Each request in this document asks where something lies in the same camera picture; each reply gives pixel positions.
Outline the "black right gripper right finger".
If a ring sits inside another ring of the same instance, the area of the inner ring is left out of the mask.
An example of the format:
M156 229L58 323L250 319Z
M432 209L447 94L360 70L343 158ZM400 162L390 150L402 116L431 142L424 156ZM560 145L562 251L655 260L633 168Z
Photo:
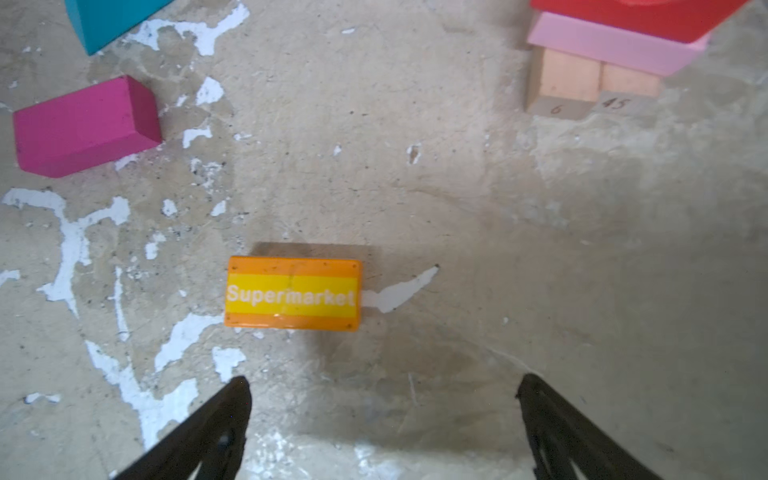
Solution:
M537 479L657 479L540 376L517 390Z

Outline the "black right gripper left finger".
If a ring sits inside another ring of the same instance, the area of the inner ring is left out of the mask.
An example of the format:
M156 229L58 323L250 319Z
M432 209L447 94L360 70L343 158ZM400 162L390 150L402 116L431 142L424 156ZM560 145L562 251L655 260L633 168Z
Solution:
M243 460L252 409L246 377L233 378L119 479L233 479Z

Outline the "pink wood block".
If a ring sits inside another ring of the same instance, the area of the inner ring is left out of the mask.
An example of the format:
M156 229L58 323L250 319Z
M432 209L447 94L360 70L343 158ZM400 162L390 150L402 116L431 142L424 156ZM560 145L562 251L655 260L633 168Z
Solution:
M691 64L710 38L677 42L543 11L534 13L527 35L535 46L664 77Z

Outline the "orange cylinder wood block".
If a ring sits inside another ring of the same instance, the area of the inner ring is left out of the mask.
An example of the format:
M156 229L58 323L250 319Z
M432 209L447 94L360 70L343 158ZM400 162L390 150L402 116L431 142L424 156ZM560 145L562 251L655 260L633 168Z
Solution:
M362 273L358 260L233 256L227 269L224 324L356 331Z

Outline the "red rectangular wood block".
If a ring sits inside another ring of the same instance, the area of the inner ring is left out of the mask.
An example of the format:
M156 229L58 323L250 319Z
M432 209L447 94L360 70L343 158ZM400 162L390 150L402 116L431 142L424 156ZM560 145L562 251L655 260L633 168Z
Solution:
M667 40L691 43L747 0L532 0L533 9Z

